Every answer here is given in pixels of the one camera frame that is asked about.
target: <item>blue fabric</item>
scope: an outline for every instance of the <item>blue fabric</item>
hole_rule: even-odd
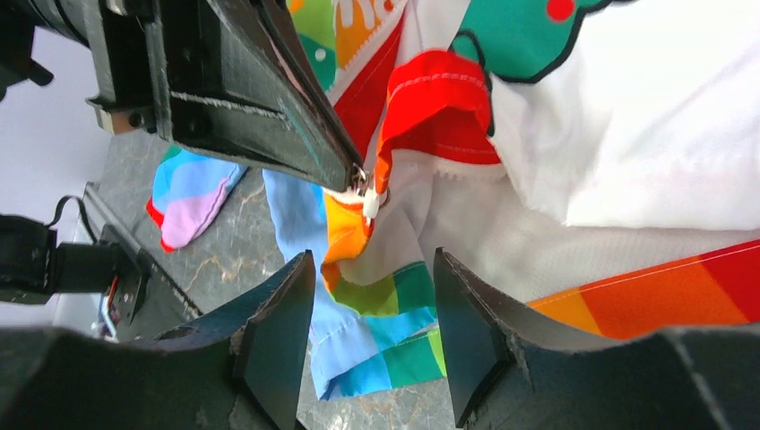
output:
[[[392,388],[380,352],[394,347],[435,321],[423,308],[394,317],[364,318],[336,303],[318,268],[327,253],[327,221],[322,190],[282,173],[264,171],[266,198],[277,245],[285,260],[309,249],[317,267],[311,330],[311,370],[320,400]]]

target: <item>black mechanical bracket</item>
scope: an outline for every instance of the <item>black mechanical bracket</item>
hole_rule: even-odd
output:
[[[459,428],[760,428],[756,325],[617,342],[531,310],[441,249],[434,266]]]
[[[52,80],[31,59],[35,26],[91,50],[99,95],[88,101],[111,133],[158,133],[337,191],[362,165],[284,0],[4,0],[0,92]]]
[[[314,285],[307,252],[156,340],[2,329],[0,428],[304,428],[296,410]]]

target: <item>stitching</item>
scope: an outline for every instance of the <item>stitching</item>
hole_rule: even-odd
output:
[[[483,84],[483,82],[480,79],[478,79],[478,78],[476,78],[474,76],[469,76],[468,74],[449,73],[449,72],[446,72],[446,73],[435,73],[435,74],[431,74],[430,76],[420,76],[418,78],[414,78],[414,79],[408,80],[406,82],[402,82],[395,89],[393,89],[393,91],[391,91],[391,97],[388,99],[388,103],[390,104],[390,102],[393,100],[393,97],[395,97],[396,94],[401,89],[410,87],[412,85],[417,85],[418,83],[422,83],[422,82],[432,82],[432,81],[434,81],[436,79],[450,79],[450,80],[453,80],[453,81],[469,82],[469,83],[477,85],[478,88],[480,88],[481,90],[484,90],[486,93],[488,93],[488,88],[486,87],[486,85]]]
[[[365,52],[367,52],[367,45],[371,44],[377,38],[379,38],[378,33],[380,33],[381,31],[385,30],[385,27],[391,25],[390,24],[391,22],[394,22],[393,27],[391,28],[391,33],[393,33],[393,31],[395,31],[400,25],[403,25],[404,14],[406,13],[406,5],[407,5],[406,1],[399,2],[396,6],[393,7],[393,10],[389,12],[389,14],[387,16],[388,19],[386,19],[386,20],[380,20],[380,23],[375,26],[375,29],[372,31],[372,33],[369,36],[367,36],[366,39],[364,39],[364,42],[362,42],[361,46],[357,49],[356,54],[354,54],[354,56],[349,60],[349,62],[346,64],[346,66],[343,67],[344,71],[347,72],[347,71],[351,70],[356,65],[356,63],[358,63],[358,61],[361,59],[362,55],[365,54]],[[396,13],[397,8],[400,9],[400,11],[398,12],[399,19],[398,19],[398,21],[393,21],[393,20],[390,19],[390,16],[393,13]],[[337,12],[337,4],[333,6],[333,14],[335,14],[336,12]],[[397,35],[396,38],[394,38],[393,42],[395,42],[400,36],[401,36],[401,34]],[[378,51],[380,50],[380,48],[383,47],[384,43],[387,40],[389,40],[389,39],[386,39],[385,41],[382,41],[380,43],[380,47],[377,49]],[[376,54],[376,52],[374,52],[374,53],[370,52],[370,54],[369,54],[369,60],[367,62],[372,61],[372,57],[374,57],[375,54]],[[331,86],[330,90],[335,86],[335,84],[336,84],[336,82],[332,83],[332,86]]]
[[[393,38],[393,42],[391,42],[391,46],[392,46],[392,45],[394,45],[394,44],[396,43],[396,41],[397,41],[398,39],[400,39],[400,38],[401,38],[401,32],[399,31],[399,32],[398,32],[398,34],[396,34],[396,36]],[[350,104],[350,102],[352,102],[352,101],[353,101],[353,100],[354,100],[356,97],[358,97],[359,93],[360,93],[362,90],[364,90],[364,87],[365,87],[365,86],[367,86],[367,84],[368,84],[370,81],[372,81],[372,77],[373,77],[373,76],[375,75],[375,73],[377,72],[377,69],[379,69],[379,68],[380,68],[380,66],[381,66],[381,65],[383,65],[383,61],[384,61],[384,60],[385,60],[385,59],[386,59],[386,58],[387,58],[387,57],[388,57],[388,56],[391,54],[391,52],[393,52],[393,49],[392,49],[392,48],[391,48],[391,49],[388,49],[388,50],[385,52],[385,54],[383,54],[383,56],[380,58],[380,61],[379,61],[379,62],[377,62],[377,66],[376,66],[374,69],[372,69],[372,72],[370,72],[370,74],[367,76],[367,78],[366,78],[366,79],[365,79],[365,80],[364,80],[364,81],[361,83],[361,85],[358,87],[358,89],[357,89],[357,90],[354,92],[353,96],[351,96],[351,98],[350,98],[350,99],[348,99],[348,102],[347,102],[347,104]]]
[[[533,306],[533,309],[538,309],[539,307],[542,307],[544,305],[548,305],[549,303],[554,303],[554,302],[556,302],[558,300],[564,300],[566,298],[569,298],[569,297],[572,297],[572,296],[577,296],[577,295],[579,295],[581,293],[587,293],[587,292],[593,291],[595,289],[606,288],[606,287],[609,287],[609,286],[612,286],[612,285],[617,285],[617,284],[620,284],[620,283],[623,283],[623,282],[628,282],[629,280],[637,280],[637,279],[640,279],[640,278],[645,278],[647,276],[652,276],[652,275],[657,275],[657,274],[660,274],[660,273],[664,273],[666,271],[674,271],[675,269],[682,269],[684,267],[691,266],[691,265],[694,265],[694,264],[701,264],[703,262],[709,262],[710,260],[715,260],[715,259],[723,258],[723,257],[729,257],[729,256],[731,256],[733,254],[740,254],[740,253],[744,253],[746,251],[752,251],[753,249],[757,249],[757,248],[760,248],[760,245],[755,245],[755,246],[752,246],[750,248],[741,249],[741,250],[734,251],[734,252],[728,253],[728,254],[716,255],[716,256],[710,257],[710,258],[708,258],[706,260],[700,260],[698,262],[687,262],[687,263],[684,263],[684,264],[680,264],[678,266],[668,267],[667,269],[660,269],[658,271],[650,271],[650,272],[643,273],[641,275],[634,276],[634,277],[631,277],[631,278],[613,280],[613,281],[611,281],[611,282],[609,282],[607,284],[598,285],[596,287],[588,288],[588,289],[585,289],[583,291],[571,291],[569,293],[565,293],[564,295],[562,295],[560,297],[556,297],[556,298],[553,298],[553,299],[551,299],[549,301],[546,301],[546,302],[543,302],[541,304],[535,305],[535,306]]]

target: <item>rainbow striped fabric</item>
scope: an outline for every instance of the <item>rainbow striped fabric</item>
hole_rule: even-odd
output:
[[[161,230],[161,246],[172,252],[200,236],[219,214],[244,166],[210,159],[172,145],[153,179],[145,209]]]
[[[581,330],[628,339],[668,325],[760,322],[760,240],[573,288],[530,303]]]

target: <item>robotic arm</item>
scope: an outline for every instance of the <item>robotic arm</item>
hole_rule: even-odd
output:
[[[143,129],[335,191],[357,177],[361,156],[285,0],[0,0],[0,99],[53,80],[31,58],[36,27],[91,50],[99,95],[87,102],[111,133]]]

